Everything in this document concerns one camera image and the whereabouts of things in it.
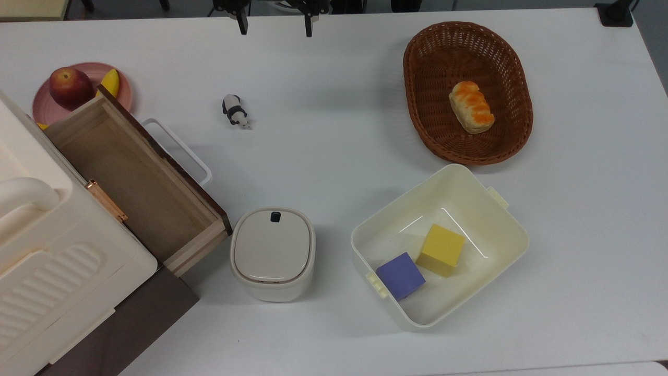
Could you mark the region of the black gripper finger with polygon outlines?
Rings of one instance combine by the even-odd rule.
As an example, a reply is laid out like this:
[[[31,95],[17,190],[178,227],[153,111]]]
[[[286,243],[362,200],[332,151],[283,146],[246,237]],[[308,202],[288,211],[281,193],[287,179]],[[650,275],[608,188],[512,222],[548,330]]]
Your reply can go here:
[[[319,15],[329,12],[330,1],[290,1],[290,5],[304,15],[306,35],[313,35],[313,24],[319,19]]]
[[[237,22],[241,34],[246,35],[248,31],[246,7],[249,4],[250,1],[213,0],[213,9],[225,12],[229,18]]]

